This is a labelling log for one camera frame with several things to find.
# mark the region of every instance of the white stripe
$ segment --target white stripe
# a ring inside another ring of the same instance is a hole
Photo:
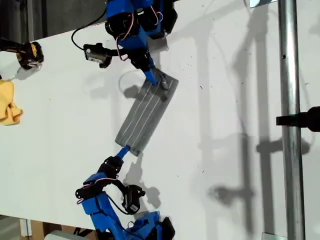
[[[150,100],[149,100],[149,102],[147,103],[147,105],[145,106],[145,108],[144,108],[144,110],[143,110],[143,112],[142,112],[142,114],[140,115],[140,117],[139,117],[139,119],[138,119],[138,121],[136,122],[136,124],[135,124],[135,126],[134,126],[134,129],[133,129],[133,131],[132,131],[132,133],[131,133],[131,135],[128,137],[128,139],[126,140],[126,142],[125,142],[125,146],[127,145],[127,142],[129,141],[129,139],[131,138],[131,136],[132,136],[132,134],[134,134],[134,132],[135,132],[135,130],[136,130],[136,127],[137,127],[137,125],[138,125],[138,123],[139,123],[139,121],[140,121],[140,119],[142,118],[142,116],[144,115],[144,113],[145,113],[145,111],[146,111],[146,109],[147,109],[147,107],[148,107],[148,105],[149,105],[149,103],[151,102],[151,100],[154,98],[154,96],[156,95],[156,92],[157,92],[157,90],[158,90],[158,88],[159,88],[159,86],[160,86],[160,83],[158,84],[158,87],[156,88],[156,90],[154,91],[154,94],[152,95],[152,97],[150,98]]]
[[[145,127],[145,125],[146,125],[146,123],[147,123],[148,119],[150,118],[150,115],[151,115],[151,114],[152,114],[152,112],[155,110],[155,107],[157,106],[157,104],[158,104],[158,102],[159,102],[160,98],[161,98],[161,97],[159,97],[158,101],[156,101],[156,104],[154,105],[154,107],[152,108],[151,112],[149,113],[149,116],[146,118],[146,120],[145,120],[145,122],[144,122],[144,124],[143,124],[143,126],[142,126],[142,128],[141,128],[141,130],[140,130],[140,132],[139,132],[139,134],[138,134],[138,136],[136,137],[136,139],[135,139],[135,140],[134,140],[134,142],[132,143],[132,146],[133,146],[133,145],[135,145],[135,143],[136,143],[137,139],[139,138],[139,136],[140,136],[140,134],[141,134],[142,130],[144,129],[144,127]]]
[[[126,129],[124,130],[124,132],[123,132],[122,136],[120,137],[119,142],[121,141],[121,139],[122,139],[122,138],[123,138],[123,136],[125,135],[126,131],[128,130],[128,128],[129,128],[129,127],[130,127],[130,125],[132,124],[132,121],[134,120],[134,117],[135,117],[135,115],[136,115],[136,113],[137,113],[137,111],[138,111],[138,109],[139,109],[140,105],[141,105],[141,104],[142,104],[142,102],[144,101],[145,97],[148,95],[148,92],[149,92],[149,90],[150,90],[150,88],[151,88],[151,87],[152,87],[152,84],[151,84],[151,82],[150,82],[150,87],[149,87],[148,91],[146,91],[145,95],[144,95],[144,96],[143,96],[143,98],[142,98],[142,101],[139,103],[138,107],[135,109],[135,112],[134,112],[134,114],[133,114],[133,116],[132,116],[132,118],[131,118],[131,122],[130,122],[130,123],[129,123],[129,125],[126,127]]]

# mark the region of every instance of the red wire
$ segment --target red wire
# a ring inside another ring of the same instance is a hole
[[[83,198],[79,199],[79,200],[76,202],[76,204],[79,205],[80,203],[82,203],[83,200],[84,200]]]
[[[100,179],[98,179],[97,181],[95,181],[94,184],[96,184],[97,182],[99,182],[99,181],[101,181],[101,180],[113,180],[113,181],[115,181],[115,180],[117,180],[117,179],[109,178],[109,177],[100,178]]]
[[[125,33],[124,37],[121,38],[120,40],[125,40],[125,39],[126,39],[126,37],[128,36],[128,34],[130,33],[133,25],[134,25],[134,14],[131,13],[131,24],[130,24],[130,27],[129,27],[128,31]]]
[[[125,59],[123,59],[122,56],[120,55],[120,50],[119,50],[119,46],[118,46],[118,40],[119,40],[119,37],[120,37],[121,35],[124,35],[124,37],[121,38],[120,40],[121,40],[121,41],[122,41],[122,40],[125,40],[126,37],[128,36],[128,34],[130,33],[133,25],[134,25],[134,14],[131,13],[131,24],[130,24],[130,27],[129,27],[128,31],[127,31],[126,33],[121,33],[121,34],[120,34],[119,36],[117,36],[116,39],[115,39],[116,51],[117,51],[118,56],[119,56],[119,58],[120,58],[121,61],[125,61],[125,60],[127,60],[129,57],[126,57]]]
[[[127,60],[129,57],[127,56],[125,59],[123,59],[122,56],[120,55],[118,40],[119,40],[119,37],[117,36],[116,39],[115,39],[116,51],[118,52],[118,56],[119,56],[120,60],[121,60],[121,61],[125,61],[125,60]]]
[[[113,181],[115,181],[115,180],[117,180],[117,179],[105,177],[105,178],[100,178],[100,179],[96,180],[94,183],[99,182],[100,180],[113,180]],[[90,186],[90,185],[91,185],[91,184],[85,184],[85,185],[83,185],[83,187],[85,188],[85,187]],[[78,205],[81,204],[83,200],[84,200],[83,198],[79,199],[79,200],[76,202],[76,204],[78,204]]]
[[[163,15],[160,11],[157,11],[157,12],[156,12],[155,9],[154,9],[154,7],[153,7],[152,5],[151,5],[150,7],[151,7],[151,9],[152,9],[152,11],[153,11],[153,13],[154,13],[154,15],[155,15],[155,17],[156,17],[156,24],[155,24],[155,25],[157,25],[158,22],[159,22],[159,19],[158,19],[158,15],[157,15],[157,14],[160,14],[160,15],[162,16],[160,22],[164,19],[164,15]],[[121,41],[125,40],[126,37],[128,36],[128,34],[130,33],[133,25],[134,25],[134,14],[131,13],[131,24],[130,24],[130,27],[129,27],[128,31],[127,31],[126,33],[121,33],[121,34],[120,34],[119,36],[117,36],[116,39],[115,39],[116,51],[117,51],[118,56],[119,56],[119,58],[120,58],[121,61],[126,61],[129,57],[127,56],[125,59],[123,59],[122,56],[120,55],[120,50],[119,50],[119,45],[118,45],[119,37],[120,37],[121,35],[124,35],[124,37],[121,38],[120,40],[121,40]]]
[[[156,23],[155,23],[155,25],[158,25],[158,22],[159,22],[158,15],[157,15],[154,7],[153,7],[152,5],[151,5],[150,7],[151,7],[151,9],[152,9],[152,11],[153,11],[153,13],[154,13],[154,15],[155,15],[155,17],[156,17]]]

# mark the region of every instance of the cable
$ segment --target cable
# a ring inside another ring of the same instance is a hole
[[[79,200],[76,202],[76,204],[79,205],[80,203],[82,203],[83,200],[84,200],[83,198],[79,199]]]
[[[129,57],[127,56],[125,59],[122,58],[122,56],[121,56],[121,54],[120,54],[120,50],[119,50],[118,40],[119,40],[119,37],[122,36],[122,35],[124,35],[124,37],[121,38],[120,40],[121,40],[121,41],[122,41],[122,40],[125,40],[126,37],[128,36],[128,34],[130,33],[133,25],[134,25],[134,14],[131,13],[131,23],[130,23],[130,26],[129,26],[128,31],[119,34],[119,36],[117,36],[116,39],[115,39],[116,51],[117,51],[117,53],[118,53],[118,56],[119,56],[120,60],[123,61],[123,62],[126,61]]]
[[[109,178],[109,177],[104,177],[104,178],[100,178],[100,179],[96,180],[96,181],[94,182],[94,184],[96,184],[97,182],[99,182],[99,181],[101,181],[101,180],[116,181],[117,179],[115,179],[115,178]]]
[[[126,61],[129,57],[127,56],[125,59],[122,58],[121,54],[120,54],[120,49],[119,49],[119,45],[118,45],[118,40],[119,40],[119,37],[117,36],[116,39],[115,39],[115,45],[116,45],[116,51],[118,53],[118,56],[120,58],[121,61]]]
[[[128,36],[128,34],[130,33],[133,25],[134,25],[134,14],[131,13],[131,23],[130,23],[130,27],[129,27],[128,31],[125,33],[124,37],[121,38],[120,40],[125,40],[125,39],[126,39],[126,37]]]
[[[154,7],[153,7],[152,5],[151,5],[150,7],[151,7],[151,9],[152,9],[152,11],[153,11],[153,13],[154,13],[154,15],[155,15],[155,17],[156,17],[156,23],[155,23],[155,25],[158,25],[158,22],[159,22],[158,15],[157,15]]]
[[[109,200],[115,205],[115,207],[120,211],[122,212],[123,214],[125,215],[132,215],[130,213],[127,213],[126,211],[123,211],[117,204],[116,202],[106,193],[107,197],[109,198]]]
[[[87,25],[85,25],[85,26],[82,26],[82,27],[76,29],[76,30],[72,33],[72,35],[71,35],[71,41],[72,41],[72,43],[73,43],[78,49],[84,51],[84,49],[83,49],[82,47],[78,46],[78,45],[76,44],[76,42],[74,41],[74,36],[75,36],[76,32],[80,31],[81,29],[85,29],[85,28],[91,26],[92,24],[95,24],[95,23],[98,22],[100,19],[102,19],[102,17],[106,14],[106,12],[107,12],[107,8],[103,11],[103,14],[102,14],[101,16],[99,16],[96,20],[90,22],[89,24],[87,24]]]
[[[160,22],[162,22],[162,20],[164,19],[164,15],[160,11],[157,11],[156,13],[161,15],[162,18],[161,18]]]
[[[132,232],[129,232],[129,231],[128,231],[127,229],[125,229],[121,224],[118,223],[118,225],[119,225],[119,227],[122,228],[122,230],[125,231],[127,234],[130,234],[130,235],[132,235],[132,236],[134,236],[134,237],[136,237],[136,238],[145,240],[142,236],[139,236],[139,235],[137,235],[137,234],[134,234],[134,233],[132,233]]]

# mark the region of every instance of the gray cleaning pad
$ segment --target gray cleaning pad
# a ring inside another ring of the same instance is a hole
[[[144,81],[115,138],[115,142],[121,147],[130,146],[130,152],[135,156],[145,149],[179,83],[157,68],[153,69],[153,73],[158,84],[152,85],[148,80]]]

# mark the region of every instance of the black cable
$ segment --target black cable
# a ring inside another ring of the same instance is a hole
[[[125,229],[121,224],[118,223],[118,225],[119,225],[119,227],[122,228],[122,230],[125,231],[127,234],[130,234],[130,235],[132,235],[132,236],[134,236],[134,237],[136,237],[136,238],[145,240],[142,236],[139,236],[139,235],[137,235],[137,234],[134,234],[134,233],[132,233],[132,232],[127,231],[127,229]]]
[[[76,29],[76,30],[72,33],[72,35],[71,35],[71,41],[72,41],[72,43],[73,43],[78,49],[84,51],[84,49],[83,49],[82,47],[78,46],[78,45],[76,44],[76,42],[74,41],[74,36],[75,36],[76,32],[80,31],[81,29],[85,29],[85,28],[91,26],[92,24],[95,24],[95,23],[98,22],[100,19],[102,19],[102,17],[106,14],[106,12],[107,12],[107,9],[105,9],[105,10],[103,11],[103,14],[102,14],[101,16],[99,16],[96,20],[88,23],[88,24],[85,25],[85,26],[82,26],[82,27]]]
[[[122,213],[125,214],[125,215],[132,215],[132,214],[126,212],[126,211],[123,211],[123,210],[115,203],[115,201],[114,201],[108,194],[106,194],[106,195],[107,195],[107,197],[109,198],[109,200],[115,205],[115,207],[116,207],[120,212],[122,212]]]

